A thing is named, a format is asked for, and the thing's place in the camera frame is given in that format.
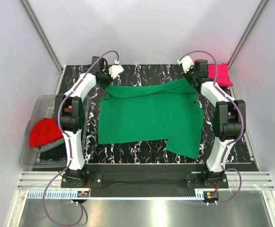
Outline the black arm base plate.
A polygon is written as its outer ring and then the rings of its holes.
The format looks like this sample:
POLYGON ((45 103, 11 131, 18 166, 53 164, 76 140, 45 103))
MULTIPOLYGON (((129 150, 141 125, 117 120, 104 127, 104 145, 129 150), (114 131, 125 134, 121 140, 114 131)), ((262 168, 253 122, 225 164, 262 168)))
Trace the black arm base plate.
POLYGON ((227 189, 226 173, 209 172, 204 164, 87 164, 81 170, 67 170, 62 187, 105 188, 171 184, 187 188, 227 189))

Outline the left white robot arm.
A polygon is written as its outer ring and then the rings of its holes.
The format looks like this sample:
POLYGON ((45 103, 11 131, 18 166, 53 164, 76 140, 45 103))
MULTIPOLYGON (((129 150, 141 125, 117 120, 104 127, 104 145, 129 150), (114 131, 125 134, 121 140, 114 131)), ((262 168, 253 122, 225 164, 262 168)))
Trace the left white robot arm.
POLYGON ((55 97, 56 124, 65 141, 67 164, 61 172, 65 182, 83 187, 88 182, 82 150, 82 133, 85 125, 86 110, 83 101, 97 84, 111 83, 113 78, 108 72, 107 60, 92 57, 91 64, 80 74, 79 79, 63 95, 55 97))

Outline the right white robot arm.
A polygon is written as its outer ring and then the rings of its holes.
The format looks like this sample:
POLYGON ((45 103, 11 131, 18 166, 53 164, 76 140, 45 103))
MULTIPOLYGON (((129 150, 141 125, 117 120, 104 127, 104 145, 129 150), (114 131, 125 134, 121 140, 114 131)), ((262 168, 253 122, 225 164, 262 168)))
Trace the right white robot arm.
POLYGON ((192 87, 215 106, 213 134, 215 140, 209 158, 204 164, 199 181, 205 187, 225 181, 225 164, 230 150, 245 132, 246 103, 226 94, 209 78, 207 60, 192 60, 190 56, 178 61, 183 75, 192 87))

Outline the green t shirt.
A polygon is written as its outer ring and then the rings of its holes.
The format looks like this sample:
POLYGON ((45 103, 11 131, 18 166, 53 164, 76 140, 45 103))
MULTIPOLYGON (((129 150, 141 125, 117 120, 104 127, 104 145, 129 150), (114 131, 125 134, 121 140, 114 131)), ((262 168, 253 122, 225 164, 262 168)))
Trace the green t shirt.
POLYGON ((167 151, 198 158, 204 112, 186 79, 143 87, 110 85, 105 92, 99 144, 167 140, 167 151))

